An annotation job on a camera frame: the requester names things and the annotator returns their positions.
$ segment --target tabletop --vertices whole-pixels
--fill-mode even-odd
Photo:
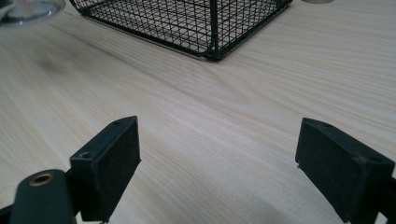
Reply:
[[[294,161],[301,121],[396,161],[395,24],[394,0],[295,0],[218,63],[70,4],[0,29],[0,207],[26,176],[67,170],[109,122],[136,115],[142,161],[110,223],[342,223]]]

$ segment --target basket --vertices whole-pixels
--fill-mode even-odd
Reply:
[[[291,0],[70,0],[83,16],[192,56],[218,61]]]

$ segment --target wooden table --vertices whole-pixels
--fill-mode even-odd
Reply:
[[[294,161],[303,117],[396,161],[396,2],[291,7],[219,63],[81,18],[0,30],[0,206],[109,122],[142,162],[112,223],[342,223]]]

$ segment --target clear glass object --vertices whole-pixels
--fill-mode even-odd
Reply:
[[[24,27],[52,18],[64,9],[64,0],[0,0],[0,27]]]

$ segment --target metal grid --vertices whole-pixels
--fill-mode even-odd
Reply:
[[[189,54],[219,60],[290,0],[70,0],[84,16]]]

